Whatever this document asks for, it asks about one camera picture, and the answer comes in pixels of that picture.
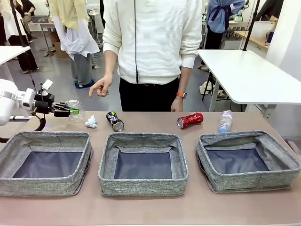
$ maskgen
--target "gray floor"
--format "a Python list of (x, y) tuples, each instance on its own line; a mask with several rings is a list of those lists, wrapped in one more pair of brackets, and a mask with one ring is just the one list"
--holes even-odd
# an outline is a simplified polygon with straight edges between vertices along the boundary
[[(109, 88), (110, 94), (105, 98), (93, 96), (91, 99), (88, 96), (88, 89), (76, 90), (72, 82), (71, 68), (69, 59), (57, 58), (56, 55), (52, 57), (44, 57), (46, 51), (40, 51), (45, 48), (45, 40), (41, 34), (35, 34), (38, 38), (31, 44), (33, 55), (35, 56), (38, 67), (44, 69), (50, 69), (50, 72), (34, 72), (32, 77), (37, 87), (41, 82), (46, 79), (50, 79), (54, 82), (50, 92), (55, 95), (55, 100), (67, 101), (69, 99), (79, 100), (85, 111), (121, 111), (120, 96), (119, 96), (119, 77), (114, 76), (112, 86)], [(96, 54), (96, 62), (100, 68), (93, 69), (93, 78), (98, 80), (102, 77), (104, 72), (104, 58), (103, 53)], [(193, 75), (189, 81), (187, 87), (187, 98), (184, 100), (184, 111), (186, 112), (206, 112), (209, 109), (211, 96), (207, 95), (204, 102), (201, 101), (201, 95), (199, 93), (199, 86), (202, 85), (208, 79), (208, 73), (198, 70), (200, 64), (200, 58), (197, 57), (195, 66), (193, 69)], [(14, 78), (19, 90), (26, 90), (26, 88), (32, 88), (32, 80), (29, 74), (22, 74), (22, 70), (17, 60), (11, 60), (8, 62), (11, 74)], [(0, 78), (5, 79), (3, 69), (0, 67)], [(216, 111), (223, 111), (230, 109), (230, 101), (218, 101), (216, 105)], [(239, 105), (232, 103), (231, 109), (233, 111), (239, 111)]]

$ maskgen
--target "orange watch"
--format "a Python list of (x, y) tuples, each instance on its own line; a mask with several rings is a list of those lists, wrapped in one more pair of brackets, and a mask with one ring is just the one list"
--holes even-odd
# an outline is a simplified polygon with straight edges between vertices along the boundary
[(180, 92), (177, 92), (177, 96), (178, 96), (178, 97), (182, 97), (183, 99), (185, 99), (186, 96), (187, 96), (187, 93), (180, 93)]

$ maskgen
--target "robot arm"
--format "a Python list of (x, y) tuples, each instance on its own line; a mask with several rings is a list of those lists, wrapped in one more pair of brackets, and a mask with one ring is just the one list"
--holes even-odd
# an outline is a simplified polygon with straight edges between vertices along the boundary
[(19, 91), (12, 81), (0, 79), (0, 126), (5, 125), (14, 108), (24, 109), (29, 114), (53, 113), (55, 117), (68, 117), (70, 114), (78, 114), (77, 109), (69, 108), (65, 103), (55, 103), (54, 95), (47, 93), (52, 81), (47, 80), (36, 93), (28, 88), (26, 91)]

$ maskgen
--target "blue shirt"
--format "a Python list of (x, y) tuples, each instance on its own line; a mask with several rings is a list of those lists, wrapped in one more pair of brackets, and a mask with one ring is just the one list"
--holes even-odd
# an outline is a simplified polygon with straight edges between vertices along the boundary
[[(210, 30), (215, 33), (223, 33), (225, 32), (225, 24), (226, 24), (226, 17), (225, 17), (225, 10), (222, 8), (217, 9), (217, 7), (229, 7), (231, 4), (235, 7), (231, 10), (232, 15), (236, 14), (243, 8), (245, 5), (245, 0), (209, 0), (208, 2), (208, 12), (207, 12), (207, 25), (210, 27)], [(217, 16), (214, 20), (212, 17), (216, 13)]]

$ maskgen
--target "dark blue basket bottom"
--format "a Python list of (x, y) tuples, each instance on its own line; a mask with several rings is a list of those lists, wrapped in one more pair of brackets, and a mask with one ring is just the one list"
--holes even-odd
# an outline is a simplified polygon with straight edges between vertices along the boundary
[(269, 171), (255, 149), (207, 150), (215, 170), (222, 174)]
[(170, 154), (119, 151), (114, 179), (172, 179)]
[(63, 178), (74, 173), (82, 152), (31, 152), (14, 178)]

